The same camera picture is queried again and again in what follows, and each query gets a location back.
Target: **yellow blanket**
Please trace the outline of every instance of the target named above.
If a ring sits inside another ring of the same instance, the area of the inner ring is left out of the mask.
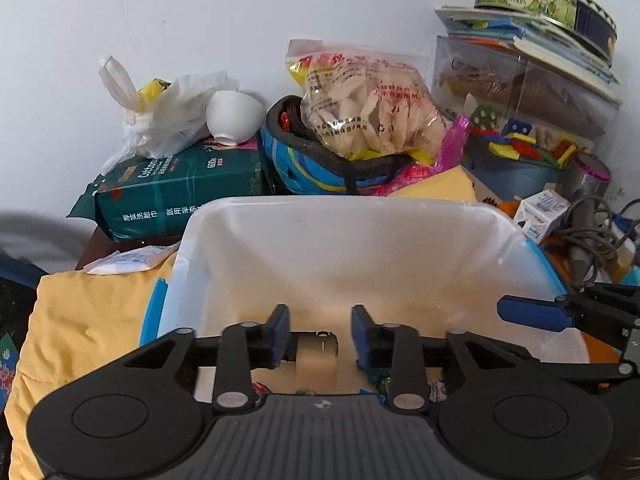
[[[137,348],[151,291],[158,278],[168,279],[174,260],[173,254],[161,267],[135,274],[90,276],[78,270],[43,277],[4,410],[14,438],[11,480],[43,476],[25,431],[33,407]]]

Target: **translucent storage box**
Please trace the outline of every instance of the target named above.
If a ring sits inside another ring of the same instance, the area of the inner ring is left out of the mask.
[[[449,114],[461,114],[471,94],[508,119],[552,126],[585,139],[612,129],[620,104],[524,56],[438,38],[432,95]]]
[[[292,330],[338,337],[337,391],[367,388],[355,367],[350,309],[443,337],[458,328],[526,346],[548,361],[588,362],[580,333],[500,320],[503,294],[551,300],[563,288],[511,219],[484,204],[353,196],[231,198],[191,217],[169,280],[159,335],[189,326],[219,335],[264,322],[279,303]],[[196,398],[211,398],[203,368]],[[254,370],[273,391],[295,391],[295,364]]]

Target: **silver screw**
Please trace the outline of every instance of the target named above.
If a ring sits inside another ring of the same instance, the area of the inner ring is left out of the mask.
[[[417,394],[400,394],[394,397],[394,406],[401,410],[419,410],[424,406],[424,397]]]
[[[634,371],[634,368],[629,363],[622,363],[618,367],[618,371],[623,375],[629,375],[632,371]]]
[[[223,408],[242,408],[248,401],[249,397],[242,392],[225,392],[216,399]]]

